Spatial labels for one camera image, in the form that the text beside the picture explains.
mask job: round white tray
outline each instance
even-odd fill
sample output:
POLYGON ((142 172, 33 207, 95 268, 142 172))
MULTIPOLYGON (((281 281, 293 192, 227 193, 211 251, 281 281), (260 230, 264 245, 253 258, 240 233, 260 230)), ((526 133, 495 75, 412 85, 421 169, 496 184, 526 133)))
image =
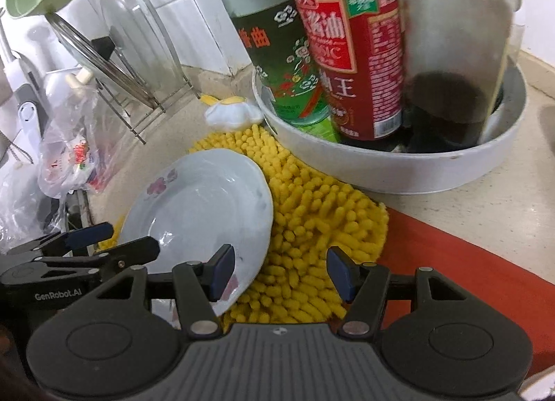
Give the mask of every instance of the round white tray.
POLYGON ((271 91, 253 72, 253 91, 268 127, 296 157, 335 178, 377 193, 426 194, 476 180, 509 154, 524 116, 526 83, 510 66, 503 80, 504 101, 490 117, 483 144, 440 154, 399 154, 330 143, 290 126, 274 113, 271 91))

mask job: red mat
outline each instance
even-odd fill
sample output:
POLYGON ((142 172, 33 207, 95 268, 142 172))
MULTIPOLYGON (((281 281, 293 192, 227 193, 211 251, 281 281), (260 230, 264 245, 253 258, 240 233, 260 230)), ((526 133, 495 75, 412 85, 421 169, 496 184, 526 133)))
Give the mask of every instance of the red mat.
MULTIPOLYGON (((555 285, 490 252, 395 210, 379 263, 395 274, 433 267, 522 327, 531 338, 529 375, 555 365, 555 285)), ((391 302, 384 325, 409 312, 391 302)))

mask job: kitchen countertop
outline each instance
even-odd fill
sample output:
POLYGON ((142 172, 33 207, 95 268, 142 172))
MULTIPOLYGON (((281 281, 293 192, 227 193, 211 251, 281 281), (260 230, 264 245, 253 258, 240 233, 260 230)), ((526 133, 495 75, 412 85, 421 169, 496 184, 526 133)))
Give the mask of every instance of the kitchen countertop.
MULTIPOLYGON (((511 155, 493 172, 444 193, 370 196, 555 283, 555 100, 531 87, 529 99, 511 155)), ((204 110, 191 101, 145 146, 132 148, 106 191, 89 197, 95 221, 115 223, 140 190, 209 133, 204 110)))

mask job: black clamp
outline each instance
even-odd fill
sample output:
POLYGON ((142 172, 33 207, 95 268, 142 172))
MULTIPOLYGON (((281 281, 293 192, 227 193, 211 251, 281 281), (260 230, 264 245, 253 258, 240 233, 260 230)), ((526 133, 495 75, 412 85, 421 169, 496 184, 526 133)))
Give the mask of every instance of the black clamp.
POLYGON ((34 377, 68 399, 136 393, 170 371, 190 343, 223 334, 209 300, 221 297, 234 269, 231 245, 168 274, 126 269, 35 331, 27 346, 34 377), (150 312, 149 301, 164 298, 176 300, 181 331, 150 312))
POLYGON ((333 247, 327 271, 342 299, 352 302, 339 336, 374 343, 410 384, 461 398, 516 391, 524 380, 532 359, 526 333, 433 268, 394 275, 375 263, 356 265, 333 247), (392 300, 411 301, 411 313, 381 330, 392 300))
POLYGON ((73 232, 55 232, 42 236, 0 256, 0 274, 37 257, 63 257, 70 251, 110 239, 113 234, 114 228, 110 223, 101 223, 73 232))
MULTIPOLYGON (((90 229, 94 227, 57 235, 43 245, 50 250, 66 250, 68 243, 82 247, 84 237, 92 238, 90 229)), ((159 253, 158 242, 147 236, 91 257, 35 257, 0 275, 0 301, 19 310, 62 309, 128 266, 154 261, 159 253)))

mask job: dark liquid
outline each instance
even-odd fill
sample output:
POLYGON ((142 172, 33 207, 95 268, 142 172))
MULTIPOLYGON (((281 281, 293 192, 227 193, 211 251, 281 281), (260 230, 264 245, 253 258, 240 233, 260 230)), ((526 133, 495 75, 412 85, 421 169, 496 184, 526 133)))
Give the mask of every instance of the dark liquid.
POLYGON ((351 139, 338 133, 341 144, 349 145, 351 147, 359 147, 362 149, 379 150, 382 152, 403 151, 406 149, 408 142, 409 130, 400 127, 396 132, 389 136, 374 141, 359 141, 351 139))
POLYGON ((417 75, 409 88, 413 136, 409 152, 437 153, 476 146, 488 114, 484 93, 461 75, 417 75))

